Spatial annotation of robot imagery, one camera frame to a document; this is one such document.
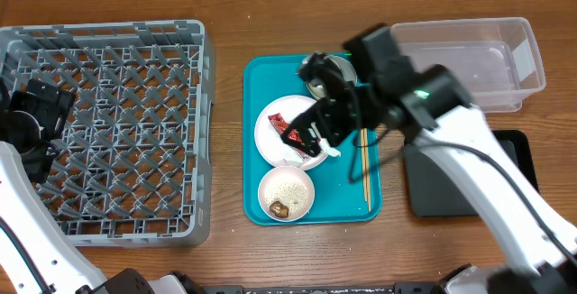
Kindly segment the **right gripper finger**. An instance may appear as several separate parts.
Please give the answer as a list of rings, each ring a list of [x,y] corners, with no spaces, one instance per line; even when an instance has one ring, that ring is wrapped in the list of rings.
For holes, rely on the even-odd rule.
[[[280,108],[288,126],[281,140],[309,157],[320,155],[325,138],[324,102],[287,102]]]
[[[350,84],[343,80],[337,68],[331,68],[328,54],[314,52],[305,57],[298,67],[297,75],[307,86],[307,82],[320,81],[325,90],[325,97],[336,99],[349,90]]]

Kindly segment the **white tissue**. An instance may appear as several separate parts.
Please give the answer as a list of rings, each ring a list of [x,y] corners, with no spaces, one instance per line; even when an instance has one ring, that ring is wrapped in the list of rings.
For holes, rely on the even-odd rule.
[[[316,134],[316,138],[317,138],[317,142],[319,144],[319,147],[321,149],[321,152],[326,153],[328,156],[331,157],[340,157],[341,156],[341,152],[339,150],[337,150],[336,148],[332,147],[328,140],[324,137],[321,136],[321,133],[319,132],[319,130],[316,127],[315,123],[311,124],[312,130],[315,132]]]

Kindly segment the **red snack wrapper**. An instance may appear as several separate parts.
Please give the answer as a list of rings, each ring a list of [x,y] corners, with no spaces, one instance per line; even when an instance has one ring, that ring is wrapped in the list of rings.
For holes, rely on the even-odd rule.
[[[269,115],[268,120],[279,137],[284,160],[304,163],[322,153],[317,138],[292,128],[281,113]]]

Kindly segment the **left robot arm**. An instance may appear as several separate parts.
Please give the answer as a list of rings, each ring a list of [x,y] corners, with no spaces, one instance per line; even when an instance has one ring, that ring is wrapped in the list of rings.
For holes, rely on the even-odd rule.
[[[24,91],[1,89],[1,266],[20,293],[191,293],[172,272],[146,280],[127,268],[108,279],[85,258],[42,204],[32,185],[44,181],[57,154],[74,94],[31,80]]]

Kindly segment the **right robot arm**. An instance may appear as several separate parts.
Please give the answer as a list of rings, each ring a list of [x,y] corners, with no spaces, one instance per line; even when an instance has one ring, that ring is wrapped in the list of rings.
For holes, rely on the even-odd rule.
[[[357,81],[346,81],[324,53],[307,56],[298,75],[321,84],[325,96],[289,124],[282,141],[317,156],[321,142],[335,147],[353,132],[384,125],[404,135],[404,154],[419,152],[433,161],[491,230],[507,260],[490,269],[463,266],[441,280],[436,292],[575,292],[575,226],[543,200],[503,151],[458,79],[441,65],[415,70],[385,25],[362,32],[344,48]]]

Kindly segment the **grey plastic dishwasher rack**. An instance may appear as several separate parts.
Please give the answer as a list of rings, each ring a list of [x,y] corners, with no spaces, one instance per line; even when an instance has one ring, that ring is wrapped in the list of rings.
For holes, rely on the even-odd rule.
[[[75,95],[35,190],[77,246],[203,243],[215,48],[198,20],[5,27],[1,77]]]

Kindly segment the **clear plastic waste bin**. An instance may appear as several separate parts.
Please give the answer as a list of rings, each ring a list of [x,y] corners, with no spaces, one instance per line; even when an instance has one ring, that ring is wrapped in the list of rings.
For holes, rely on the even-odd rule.
[[[395,23],[391,34],[415,68],[447,67],[486,113],[512,113],[546,86],[529,21],[523,17]]]

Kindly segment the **left wooden chopstick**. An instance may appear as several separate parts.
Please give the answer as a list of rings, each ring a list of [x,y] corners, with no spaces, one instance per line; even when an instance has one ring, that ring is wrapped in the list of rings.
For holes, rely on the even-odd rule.
[[[360,130],[360,141],[361,141],[361,159],[362,159],[362,186],[363,186],[363,195],[364,201],[368,203],[369,201],[369,191],[367,190],[367,181],[366,181],[366,169],[367,169],[367,162],[366,162],[366,144],[367,144],[367,136],[366,136],[366,129]]]

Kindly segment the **wooden chopstick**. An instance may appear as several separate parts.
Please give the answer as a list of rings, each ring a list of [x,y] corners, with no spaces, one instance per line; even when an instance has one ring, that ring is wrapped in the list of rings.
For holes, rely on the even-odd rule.
[[[364,201],[368,203],[369,201],[369,191],[367,190],[367,181],[366,181],[366,169],[367,169],[367,162],[366,162],[366,144],[367,144],[367,136],[366,136],[366,129],[360,130],[360,141],[361,141],[361,159],[362,159],[362,186],[363,186],[363,195]]]
[[[368,150],[368,130],[362,129],[362,168],[363,168],[363,186],[364,196],[367,203],[368,211],[371,212],[371,176]]]

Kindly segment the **large white plate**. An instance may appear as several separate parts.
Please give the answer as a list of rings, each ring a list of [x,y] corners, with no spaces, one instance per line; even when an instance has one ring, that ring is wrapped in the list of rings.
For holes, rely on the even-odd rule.
[[[256,148],[266,162],[273,167],[291,166],[302,170],[312,170],[321,164],[335,160],[335,157],[331,157],[326,152],[321,152],[316,157],[303,155],[297,149],[286,145],[270,122],[270,116],[280,114],[286,123],[290,123],[315,102],[315,99],[309,96],[290,95],[273,100],[264,107],[254,125],[253,135]]]

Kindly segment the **right wooden chopstick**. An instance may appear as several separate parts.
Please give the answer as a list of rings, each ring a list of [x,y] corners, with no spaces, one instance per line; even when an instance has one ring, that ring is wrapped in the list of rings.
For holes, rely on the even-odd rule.
[[[367,203],[368,211],[371,212],[371,176],[368,150],[368,130],[362,129],[362,168],[363,168],[363,186],[364,196]]]

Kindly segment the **small white dish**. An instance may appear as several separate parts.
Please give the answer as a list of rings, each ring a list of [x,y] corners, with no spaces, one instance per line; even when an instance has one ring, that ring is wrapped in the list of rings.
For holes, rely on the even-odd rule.
[[[258,202],[261,210],[271,219],[281,222],[295,222],[311,210],[316,197],[312,179],[301,169],[277,167],[267,172],[258,187]],[[275,217],[269,206],[275,201],[289,207],[289,217]]]

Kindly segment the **teal plastic serving tray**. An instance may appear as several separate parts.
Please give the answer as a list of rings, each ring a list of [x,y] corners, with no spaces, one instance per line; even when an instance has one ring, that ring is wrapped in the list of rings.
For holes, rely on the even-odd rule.
[[[260,154],[255,141],[257,119],[267,105],[281,97],[294,96],[301,113],[316,101],[297,75],[303,55],[259,57],[251,60],[243,73],[243,207],[257,225],[281,225],[269,217],[258,200],[259,185],[273,165]],[[362,173],[362,154],[353,151],[352,137],[338,146],[339,157],[316,157],[316,166],[307,171],[315,187],[309,212],[296,225],[356,223],[372,220],[382,208],[380,173],[370,176],[371,202],[364,196],[362,182],[350,183],[350,163],[354,174]]]

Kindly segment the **brown food scrap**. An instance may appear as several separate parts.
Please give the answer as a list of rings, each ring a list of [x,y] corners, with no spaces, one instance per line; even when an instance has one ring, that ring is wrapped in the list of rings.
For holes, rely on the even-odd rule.
[[[269,211],[277,218],[286,219],[289,217],[289,207],[282,204],[280,201],[275,201],[270,204]]]

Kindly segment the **black rectangular tray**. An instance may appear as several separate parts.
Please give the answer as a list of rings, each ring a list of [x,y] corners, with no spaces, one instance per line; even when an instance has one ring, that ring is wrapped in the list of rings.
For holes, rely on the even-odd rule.
[[[493,130],[495,138],[532,187],[540,192],[529,141],[519,130]],[[404,156],[408,197],[418,217],[477,216],[454,183],[421,152]]]

